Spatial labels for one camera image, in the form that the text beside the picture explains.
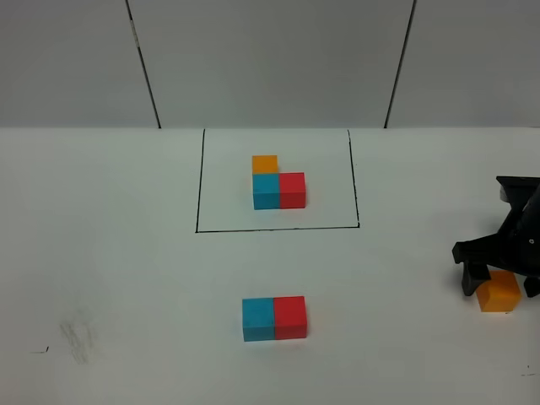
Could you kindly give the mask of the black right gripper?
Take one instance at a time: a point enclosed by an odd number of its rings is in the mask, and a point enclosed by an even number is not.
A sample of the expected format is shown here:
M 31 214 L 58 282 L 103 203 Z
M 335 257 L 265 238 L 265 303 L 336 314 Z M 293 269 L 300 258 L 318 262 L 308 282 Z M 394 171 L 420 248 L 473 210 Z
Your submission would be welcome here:
M 475 240 L 458 241 L 452 248 L 456 264 L 463 265 L 462 292 L 471 296 L 491 279 L 488 267 L 526 276 L 528 298 L 540 295 L 539 179 L 498 176 L 500 199 L 510 211 L 497 232 Z

